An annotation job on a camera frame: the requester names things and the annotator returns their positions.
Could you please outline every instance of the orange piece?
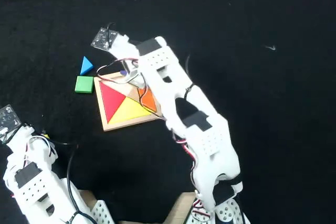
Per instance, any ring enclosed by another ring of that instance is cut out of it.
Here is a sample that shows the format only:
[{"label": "orange piece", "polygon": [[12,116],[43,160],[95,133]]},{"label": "orange piece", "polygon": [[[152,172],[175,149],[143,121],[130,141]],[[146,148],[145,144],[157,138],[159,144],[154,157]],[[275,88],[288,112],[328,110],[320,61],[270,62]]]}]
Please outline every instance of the orange piece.
[{"label": "orange piece", "polygon": [[[138,89],[139,96],[145,92],[145,89]],[[148,88],[147,93],[141,99],[142,105],[144,105],[147,109],[156,112],[156,105],[153,97],[153,93],[151,89]]]}]

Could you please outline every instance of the wooden frame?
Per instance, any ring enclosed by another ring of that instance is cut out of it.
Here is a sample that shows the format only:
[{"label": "wooden frame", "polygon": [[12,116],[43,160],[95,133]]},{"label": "wooden frame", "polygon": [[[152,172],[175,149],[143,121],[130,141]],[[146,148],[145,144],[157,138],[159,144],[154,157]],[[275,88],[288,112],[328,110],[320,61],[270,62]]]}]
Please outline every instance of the wooden frame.
[{"label": "wooden frame", "polygon": [[[108,78],[108,79],[113,78],[114,80],[124,78],[124,76],[121,75],[120,73],[111,73],[111,74],[104,75],[103,77]],[[103,102],[103,98],[102,98],[102,94],[101,94],[101,90],[100,90],[100,82],[102,82],[105,85],[111,87],[112,89],[122,93],[124,96],[132,98],[133,100],[135,100],[137,102],[139,102],[138,89],[137,89],[136,86],[133,86],[129,83],[116,84],[116,83],[111,82],[111,81],[101,80],[98,77],[95,77],[94,82],[95,82],[94,86],[96,88],[96,94],[97,94],[97,100],[98,100],[101,122],[102,122],[104,131],[116,130],[116,129],[119,129],[119,128],[135,125],[135,124],[138,124],[138,123],[149,122],[149,121],[153,121],[153,120],[157,119],[157,117],[155,115],[151,114],[151,115],[141,116],[139,118],[133,118],[133,119],[130,119],[130,120],[127,120],[127,121],[124,121],[124,122],[109,124],[107,119],[106,119],[104,102]],[[156,113],[158,115],[162,115],[161,109],[160,109],[160,104],[158,103],[158,101],[155,98],[154,98],[154,102],[155,102],[155,106],[156,106],[156,109],[157,109]]]}]

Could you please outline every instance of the wire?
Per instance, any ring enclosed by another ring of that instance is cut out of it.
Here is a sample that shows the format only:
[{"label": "wire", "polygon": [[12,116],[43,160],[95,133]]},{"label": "wire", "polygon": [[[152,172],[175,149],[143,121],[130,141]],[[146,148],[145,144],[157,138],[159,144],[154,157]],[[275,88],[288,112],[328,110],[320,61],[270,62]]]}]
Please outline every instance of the wire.
[{"label": "wire", "polygon": [[190,56],[191,54],[188,54],[186,60],[185,60],[185,72],[187,74],[187,76],[189,77],[190,79],[190,74],[189,74],[189,60],[190,60]]},{"label": "wire", "polygon": [[49,157],[51,156],[51,146],[50,146],[50,143],[48,141],[48,139],[45,137],[45,136],[42,136],[42,135],[35,135],[35,136],[32,136],[30,139],[28,139],[27,141],[27,150],[28,150],[28,147],[29,147],[29,144],[30,144],[30,140],[34,139],[34,138],[40,138],[42,139],[49,147]]},{"label": "wire", "polygon": [[75,207],[76,212],[72,215],[72,217],[70,218],[70,220],[67,222],[67,224],[71,224],[75,218],[76,215],[82,215],[83,217],[87,218],[88,220],[90,220],[93,224],[97,224],[97,222],[88,214],[82,212],[79,210],[79,207],[75,201],[74,195],[72,194],[72,190],[71,190],[71,184],[70,184],[70,170],[71,170],[71,163],[72,160],[74,160],[74,156],[76,153],[76,150],[78,149],[79,145],[77,144],[76,147],[73,149],[70,159],[69,159],[69,163],[68,163],[68,168],[67,168],[67,186],[68,186],[68,191],[69,191],[69,196],[71,199],[72,204]]},{"label": "wire", "polygon": [[189,148],[187,147],[187,144],[182,144],[183,149],[185,150],[185,152],[187,152],[187,154],[192,158],[193,160],[193,166],[190,170],[190,180],[191,183],[193,184],[193,186],[196,188],[196,184],[195,184],[195,180],[194,180],[194,168],[196,166],[196,157],[195,155],[189,150]]},{"label": "wire", "polygon": [[7,132],[4,140],[2,141],[2,144],[8,144],[13,139],[14,135],[21,129],[22,126],[23,126],[23,124],[20,124],[18,126],[18,128],[12,133],[12,135],[10,135],[9,138],[7,138],[7,134],[8,134],[8,132]]},{"label": "wire", "polygon": [[70,170],[71,170],[71,163],[72,163],[72,160],[75,156],[75,153],[76,153],[76,150],[78,149],[78,145],[76,145],[76,147],[73,149],[72,153],[71,153],[71,156],[70,156],[70,159],[69,159],[69,163],[68,163],[68,168],[67,168],[67,185],[68,185],[68,191],[69,191],[69,196],[70,196],[70,199],[72,201],[72,204],[74,205],[76,211],[79,211],[79,207],[75,201],[75,198],[72,194],[72,190],[71,190],[71,185],[70,185]]},{"label": "wire", "polygon": [[177,143],[177,144],[185,144],[185,143],[187,142],[186,139],[180,139],[180,140],[178,140],[178,139],[176,138],[175,133],[174,133],[173,131],[172,131],[172,138],[173,138],[173,140],[175,141],[175,143]]},{"label": "wire", "polygon": [[158,119],[161,119],[161,120],[166,121],[166,118],[164,118],[163,116],[159,116],[158,114],[156,114],[155,112],[149,110],[148,108],[146,108],[146,106],[143,105],[143,103],[142,103],[142,98],[143,98],[143,97],[147,94],[147,92],[148,92],[148,85],[147,85],[147,82],[146,82],[146,80],[145,80],[143,74],[141,73],[140,75],[142,76],[143,81],[144,81],[144,83],[145,83],[145,92],[143,92],[143,94],[139,96],[139,103],[140,103],[140,105],[141,105],[145,110],[147,110],[148,112],[151,112],[153,115],[155,115]]},{"label": "wire", "polygon": [[101,75],[99,74],[99,72],[100,72],[102,69],[107,68],[107,67],[110,67],[111,65],[113,65],[113,64],[116,63],[116,62],[126,61],[126,60],[131,60],[132,62],[137,61],[137,59],[134,59],[134,58],[123,58],[123,59],[114,60],[114,61],[111,62],[110,64],[108,64],[108,65],[104,65],[104,66],[101,66],[100,68],[98,68],[98,69],[97,69],[97,77],[98,77],[99,79],[101,79],[101,80],[104,80],[104,81],[111,81],[111,82],[116,83],[116,84],[126,84],[126,83],[129,83],[130,81],[132,81],[132,80],[134,80],[136,77],[138,77],[139,74],[137,73],[137,74],[136,74],[134,77],[132,77],[132,78],[128,78],[128,79],[125,78],[126,80],[123,81],[123,82],[115,81],[115,80],[113,80],[113,79],[108,79],[108,78],[105,78],[105,77],[103,77],[103,76],[101,76]]},{"label": "wire", "polygon": [[58,144],[58,145],[74,145],[74,144],[76,144],[76,143],[63,143],[63,142],[57,142],[57,141],[55,141],[55,140],[49,140],[49,141],[51,141],[51,142],[54,143],[54,144]]},{"label": "wire", "polygon": [[[194,203],[193,203],[193,208],[196,208],[196,209],[204,209],[203,207],[203,204],[201,202],[200,199],[197,199]],[[201,212],[201,211],[198,211],[198,210],[192,210],[193,213],[195,214],[199,214],[199,215],[203,215],[203,216],[206,216],[206,217],[211,217],[211,215],[207,214],[206,212]]]},{"label": "wire", "polygon": [[236,201],[237,201],[237,204],[238,204],[238,207],[239,207],[239,210],[240,210],[240,215],[242,216],[241,218],[243,220],[243,224],[246,224],[246,222],[245,222],[245,216],[244,216],[243,210],[241,208],[241,203],[240,203],[240,197],[239,197],[239,195],[237,195]]},{"label": "wire", "polygon": [[211,215],[208,215],[208,214],[206,214],[204,212],[201,212],[201,211],[193,210],[192,212],[194,212],[195,214],[204,215],[204,216],[209,217],[209,218],[211,217]]}]

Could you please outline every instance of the puzzle piece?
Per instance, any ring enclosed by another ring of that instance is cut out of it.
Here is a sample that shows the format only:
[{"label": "puzzle piece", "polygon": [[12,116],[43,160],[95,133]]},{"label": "puzzle piece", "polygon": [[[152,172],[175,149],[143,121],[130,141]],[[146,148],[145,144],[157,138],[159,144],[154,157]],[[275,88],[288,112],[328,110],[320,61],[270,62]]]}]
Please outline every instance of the puzzle piece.
[{"label": "puzzle piece", "polygon": [[[144,89],[138,89],[139,96],[142,96],[145,92]],[[150,109],[153,112],[156,112],[156,106],[155,101],[153,97],[152,91],[148,88],[146,94],[141,99],[142,105],[144,105],[146,108]]]},{"label": "puzzle piece", "polygon": [[92,93],[93,77],[77,76],[75,92],[76,93]]},{"label": "puzzle piece", "polygon": [[82,63],[82,68],[80,70],[80,75],[84,75],[87,72],[89,72],[93,68],[92,63],[86,58],[85,56],[83,57],[83,63]]},{"label": "puzzle piece", "polygon": [[126,97],[101,81],[99,82],[99,85],[101,96],[103,98],[106,120],[109,122]]},{"label": "puzzle piece", "polygon": [[135,102],[131,98],[126,97],[113,115],[112,119],[109,121],[109,124],[124,122],[145,115],[151,115],[151,113],[144,109],[141,104]]}]

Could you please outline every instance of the yellow triangle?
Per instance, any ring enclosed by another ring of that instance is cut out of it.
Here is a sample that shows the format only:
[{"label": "yellow triangle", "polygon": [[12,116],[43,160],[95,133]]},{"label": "yellow triangle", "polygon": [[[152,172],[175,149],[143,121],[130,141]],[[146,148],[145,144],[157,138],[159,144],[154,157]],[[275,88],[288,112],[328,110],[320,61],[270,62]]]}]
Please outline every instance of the yellow triangle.
[{"label": "yellow triangle", "polygon": [[150,115],[151,113],[144,109],[141,104],[135,102],[131,98],[126,97],[118,110],[111,118],[109,124],[124,122],[133,118]]}]

